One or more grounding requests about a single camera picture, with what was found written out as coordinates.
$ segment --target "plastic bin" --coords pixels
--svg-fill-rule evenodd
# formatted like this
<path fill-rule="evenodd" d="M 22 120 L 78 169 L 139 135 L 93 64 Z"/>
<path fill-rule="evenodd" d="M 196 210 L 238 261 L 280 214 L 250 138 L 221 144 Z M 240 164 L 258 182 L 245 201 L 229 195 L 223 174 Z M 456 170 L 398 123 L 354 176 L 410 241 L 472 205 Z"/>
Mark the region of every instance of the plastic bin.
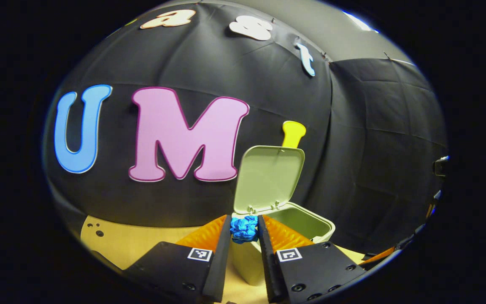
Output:
<path fill-rule="evenodd" d="M 254 146 L 241 160 L 232 217 L 268 215 L 315 244 L 328 241 L 335 225 L 328 219 L 289 202 L 305 161 L 301 149 Z M 250 285 L 265 283 L 259 242 L 230 242 L 235 269 Z"/>

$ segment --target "open lid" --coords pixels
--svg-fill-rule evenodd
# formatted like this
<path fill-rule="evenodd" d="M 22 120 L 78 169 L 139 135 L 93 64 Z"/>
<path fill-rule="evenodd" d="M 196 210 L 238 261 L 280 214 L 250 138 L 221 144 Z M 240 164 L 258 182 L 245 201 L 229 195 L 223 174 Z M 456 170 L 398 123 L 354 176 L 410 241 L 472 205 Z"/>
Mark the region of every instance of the open lid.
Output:
<path fill-rule="evenodd" d="M 234 211 L 248 214 L 282 206 L 292 198 L 305 161 L 301 149 L 254 146 L 247 150 L 239 167 Z"/>

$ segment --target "black fabric backdrop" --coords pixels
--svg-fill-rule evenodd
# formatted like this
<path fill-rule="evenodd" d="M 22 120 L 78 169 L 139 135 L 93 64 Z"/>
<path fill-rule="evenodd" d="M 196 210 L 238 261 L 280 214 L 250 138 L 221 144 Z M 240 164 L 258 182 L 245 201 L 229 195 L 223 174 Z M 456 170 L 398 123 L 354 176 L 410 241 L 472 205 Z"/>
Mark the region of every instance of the black fabric backdrop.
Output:
<path fill-rule="evenodd" d="M 139 26 L 176 9 L 193 9 L 179 27 Z M 410 64 L 380 59 L 328 64 L 308 43 L 315 77 L 308 77 L 294 41 L 299 34 L 273 24 L 272 38 L 256 41 L 231 33 L 239 15 L 228 5 L 187 4 L 149 11 L 103 40 L 66 77 L 46 121 L 44 167 L 59 201 L 78 211 L 129 225 L 204 225 L 233 211 L 236 179 L 177 180 L 166 170 L 155 183 L 133 181 L 138 108 L 131 95 L 143 87 L 174 89 L 189 125 L 218 96 L 244 100 L 234 166 L 255 145 L 279 146 L 284 121 L 307 128 L 299 148 L 305 166 L 291 199 L 336 225 L 331 240 L 358 252 L 380 252 L 424 222 L 428 202 L 440 188 L 432 161 L 447 154 L 440 108 L 424 77 Z M 268 16 L 256 16 L 267 20 Z M 64 171 L 54 154 L 54 120 L 59 98 L 91 85 L 108 84 L 103 102 L 98 157 L 84 174 Z M 69 113 L 67 143 L 81 144 L 83 103 Z M 162 154 L 159 165 L 168 168 Z M 195 160 L 196 168 L 201 154 Z M 59 204 L 66 209 L 68 204 Z"/>

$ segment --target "screw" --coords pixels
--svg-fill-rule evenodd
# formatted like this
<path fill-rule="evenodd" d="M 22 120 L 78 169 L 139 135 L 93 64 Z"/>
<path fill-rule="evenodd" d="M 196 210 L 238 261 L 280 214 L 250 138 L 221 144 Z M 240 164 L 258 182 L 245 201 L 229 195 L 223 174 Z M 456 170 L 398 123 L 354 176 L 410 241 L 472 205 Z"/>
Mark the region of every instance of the screw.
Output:
<path fill-rule="evenodd" d="M 307 298 L 307 301 L 310 301 L 310 300 L 312 300 L 312 299 L 318 298 L 318 297 L 319 297 L 319 296 L 321 296 L 321 295 L 322 295 L 321 293 L 315 293 L 315 294 L 313 294 L 312 296 L 309 296 L 309 297 Z"/>
<path fill-rule="evenodd" d="M 292 286 L 292 291 L 295 291 L 295 292 L 300 292 L 302 291 L 303 289 L 305 289 L 305 284 L 297 284 L 297 285 L 293 285 Z"/>
<path fill-rule="evenodd" d="M 332 292 L 332 291 L 334 291 L 335 289 L 337 289 L 337 288 L 339 288 L 339 287 L 341 287 L 341 285 L 334 285 L 333 287 L 331 287 L 331 288 L 330 288 L 330 289 L 328 289 L 327 291 L 328 291 L 328 292 Z"/>
<path fill-rule="evenodd" d="M 196 287 L 192 285 L 191 283 L 183 283 L 183 288 L 187 290 L 196 290 Z"/>

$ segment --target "blue towel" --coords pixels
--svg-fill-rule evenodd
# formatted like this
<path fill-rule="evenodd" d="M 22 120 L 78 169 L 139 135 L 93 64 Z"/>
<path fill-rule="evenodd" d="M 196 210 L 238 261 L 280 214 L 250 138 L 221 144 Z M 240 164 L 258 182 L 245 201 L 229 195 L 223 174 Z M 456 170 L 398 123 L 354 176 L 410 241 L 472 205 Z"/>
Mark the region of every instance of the blue towel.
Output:
<path fill-rule="evenodd" d="M 237 219 L 232 217 L 230 223 L 230 232 L 232 233 L 232 241 L 237 244 L 244 242 L 258 241 L 258 216 L 245 216 L 244 219 Z"/>

